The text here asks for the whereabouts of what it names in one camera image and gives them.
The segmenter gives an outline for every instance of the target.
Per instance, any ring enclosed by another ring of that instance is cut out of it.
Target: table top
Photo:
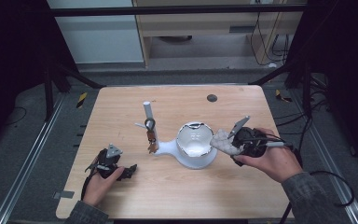
[[[209,102],[207,96],[217,96]],[[245,116],[247,127],[277,133],[263,90],[258,86],[137,86],[100,90],[56,215],[69,216],[80,194],[85,169],[99,151],[113,143],[123,150],[118,165],[138,164],[131,179],[114,184],[100,209],[111,218],[261,218],[281,217],[288,199],[281,184],[255,168],[239,167],[218,152],[204,169],[191,170],[172,156],[148,154],[143,102],[151,102],[158,140],[173,140],[190,121],[201,121],[214,133],[229,132]]]

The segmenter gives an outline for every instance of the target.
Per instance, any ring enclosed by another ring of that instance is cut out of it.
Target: human hand
[[[86,193],[83,198],[83,202],[91,206],[97,206],[105,197],[107,191],[109,191],[116,180],[121,176],[124,171],[124,167],[118,167],[109,177],[103,179],[100,173],[96,173],[92,176],[89,184],[86,188]]]
[[[272,137],[269,134],[274,134],[269,129],[257,128],[257,130],[265,133],[268,137]],[[238,155],[234,159],[263,171],[280,183],[303,171],[295,154],[287,147],[267,147],[264,155],[259,158]]]

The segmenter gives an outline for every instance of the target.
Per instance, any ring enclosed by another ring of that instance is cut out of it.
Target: gray sleeve
[[[294,175],[282,186],[292,204],[296,223],[336,223],[339,220],[335,206],[309,173]]]
[[[65,224],[104,224],[108,215],[103,211],[78,201],[71,212],[71,215],[65,220]]]

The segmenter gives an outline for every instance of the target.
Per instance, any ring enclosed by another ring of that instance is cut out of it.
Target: black pole
[[[265,5],[221,5],[221,6],[172,6],[172,7],[96,7],[53,8],[51,10],[28,10],[27,13],[48,14],[53,17],[119,16],[152,14],[194,14],[234,12],[296,12],[322,10],[326,5],[265,4]]]

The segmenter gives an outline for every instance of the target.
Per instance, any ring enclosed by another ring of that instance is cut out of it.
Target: wall
[[[51,8],[132,7],[131,0],[48,0]],[[142,63],[134,16],[56,18],[77,64]]]

